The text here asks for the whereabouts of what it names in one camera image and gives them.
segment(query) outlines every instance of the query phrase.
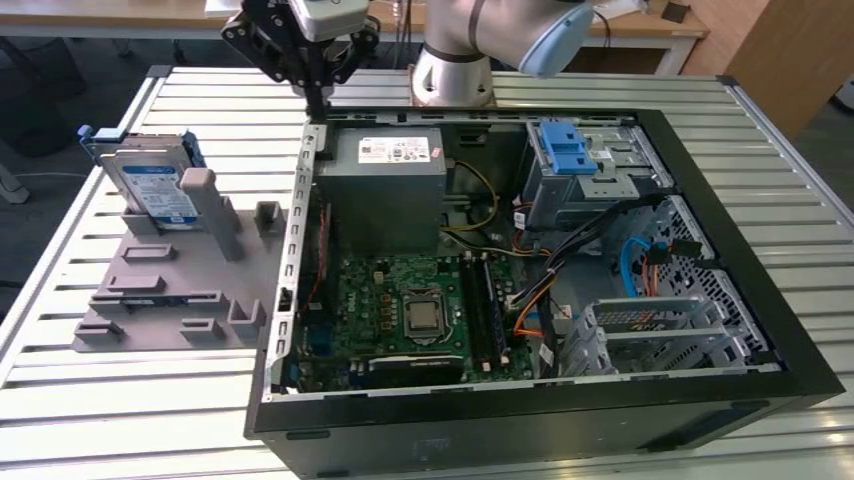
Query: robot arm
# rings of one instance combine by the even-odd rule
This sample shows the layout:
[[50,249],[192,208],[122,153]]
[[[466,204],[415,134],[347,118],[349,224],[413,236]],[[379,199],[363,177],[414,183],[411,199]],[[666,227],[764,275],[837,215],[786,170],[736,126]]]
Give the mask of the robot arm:
[[[350,79],[377,48],[379,22],[367,9],[369,0],[243,0],[223,29],[250,62],[306,97],[313,121],[325,120],[334,85]],[[530,75],[555,75],[578,53],[593,16],[585,0],[430,0],[413,74],[415,103],[490,103],[489,57]],[[335,38],[347,34],[350,47],[331,56]]]
[[[345,83],[379,43],[369,0],[243,0],[223,39],[277,82],[306,97],[313,121],[323,121],[335,84]],[[333,55],[335,38],[351,44]]]
[[493,57],[535,77],[558,74],[593,23],[585,0],[430,0],[413,96],[426,106],[493,100]]

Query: green circuit board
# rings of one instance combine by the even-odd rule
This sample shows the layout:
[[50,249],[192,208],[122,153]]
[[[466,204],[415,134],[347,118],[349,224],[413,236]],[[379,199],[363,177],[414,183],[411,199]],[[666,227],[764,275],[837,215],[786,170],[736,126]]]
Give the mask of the green circuit board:
[[[337,323],[329,356],[442,353],[465,359],[465,383],[531,378],[527,346],[507,353],[510,363],[485,372],[471,359],[458,257],[386,257],[342,260],[338,284]],[[511,266],[505,257],[490,260],[497,295],[514,292]],[[443,334],[430,340],[413,339],[405,325],[405,305],[415,295],[438,298],[445,309]],[[323,389],[347,390],[349,363],[325,362],[315,368]]]

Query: ram slot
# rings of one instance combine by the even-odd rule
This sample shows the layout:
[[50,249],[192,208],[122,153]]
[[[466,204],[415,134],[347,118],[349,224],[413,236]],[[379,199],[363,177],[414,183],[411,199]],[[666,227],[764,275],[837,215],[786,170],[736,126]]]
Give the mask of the ram slot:
[[493,282],[493,274],[490,272],[490,262],[483,260],[483,282],[486,287],[486,298],[489,299],[487,313],[491,326],[493,351],[494,357],[502,366],[510,363],[507,358],[507,338],[505,337],[505,312],[502,310],[498,296],[495,295],[495,282]]
[[469,343],[471,346],[471,361],[475,366],[481,366],[485,372],[491,370],[491,342],[490,328],[483,302],[481,300],[481,282],[478,273],[483,272],[478,268],[479,259],[461,257],[459,276],[463,286],[463,304],[466,307],[466,324],[469,325]]

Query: motherboard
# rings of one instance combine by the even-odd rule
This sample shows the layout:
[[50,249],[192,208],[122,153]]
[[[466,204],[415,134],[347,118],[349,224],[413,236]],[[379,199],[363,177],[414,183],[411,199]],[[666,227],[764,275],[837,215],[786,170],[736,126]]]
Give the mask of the motherboard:
[[499,256],[342,259],[334,321],[313,322],[305,335],[306,387],[533,378],[529,348],[510,336],[503,312],[514,291]]

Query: metal slatted table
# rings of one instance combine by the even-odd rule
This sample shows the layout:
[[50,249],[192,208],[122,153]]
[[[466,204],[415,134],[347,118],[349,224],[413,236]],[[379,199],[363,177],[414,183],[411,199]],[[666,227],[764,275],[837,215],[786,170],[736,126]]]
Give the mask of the metal slatted table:
[[[407,77],[358,74],[341,105],[406,106]],[[684,452],[413,477],[717,479],[854,476],[853,216],[738,87],[706,77],[497,73],[502,106],[660,109],[849,393]],[[290,205],[305,102],[255,69],[175,68],[143,84],[123,125],[198,135],[237,208]],[[126,227],[95,169],[0,329],[0,469],[15,478],[293,478],[243,438],[253,350],[78,354],[74,329]]]

